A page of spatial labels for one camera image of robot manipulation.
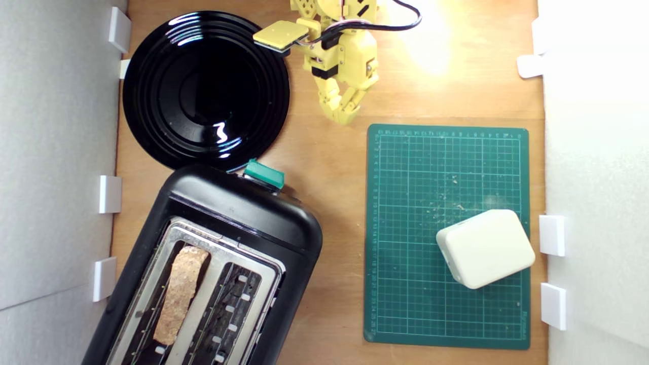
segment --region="white clip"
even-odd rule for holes
[[[565,331],[566,311],[566,290],[541,283],[541,321]]]
[[[130,19],[126,14],[113,6],[110,13],[110,29],[108,30],[108,41],[120,52],[128,53],[130,46]]]
[[[95,278],[93,280],[92,301],[100,301],[108,297],[115,289],[117,275],[117,258],[109,257],[95,262]]]
[[[543,74],[543,58],[540,55],[522,55],[516,59],[519,75],[523,79],[541,76]]]
[[[121,177],[102,175],[99,179],[99,213],[121,212]]]
[[[119,79],[123,80],[126,77],[126,70],[129,68],[130,58],[119,62]]]
[[[563,216],[539,216],[541,252],[547,255],[566,255],[565,225]]]

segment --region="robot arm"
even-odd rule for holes
[[[297,10],[300,18],[295,23],[278,21],[257,32],[254,41],[281,53],[291,48],[303,53],[303,68],[315,78],[323,112],[337,123],[349,124],[365,94],[378,81],[376,40],[369,31],[405,30],[421,21],[417,9],[395,0],[415,11],[417,21],[404,27],[374,25],[376,2],[291,0],[291,9]],[[342,95],[339,82],[348,86]]]

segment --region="glossy black plate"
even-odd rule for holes
[[[177,169],[232,171],[279,134],[289,104],[284,59],[254,44],[259,26],[232,14],[185,14],[150,33],[131,58],[123,104],[138,143]]]

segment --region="green cutting mat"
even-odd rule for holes
[[[493,208],[514,210],[529,236],[528,132],[374,124],[367,134],[365,339],[528,349],[529,269],[471,290],[435,241]]]

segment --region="wooden surface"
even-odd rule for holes
[[[410,21],[389,1],[382,22]],[[530,131],[532,217],[545,209],[543,91],[524,81],[516,57],[532,51],[535,0],[418,0],[422,24],[408,32],[376,32],[378,84],[356,121],[343,127],[322,117],[317,91],[301,57],[288,58],[291,108],[274,146],[260,159],[287,182],[318,217],[324,244],[284,344],[279,364],[547,364],[547,334],[539,312],[546,279],[532,219],[532,346],[528,351],[370,344],[362,336],[365,147],[371,123],[524,127]],[[131,52],[159,24],[194,10],[223,10],[261,26],[295,19],[285,0],[130,0]],[[117,174],[122,213],[115,217],[112,254],[121,271],[158,189],[170,171],[134,141],[123,113]]]

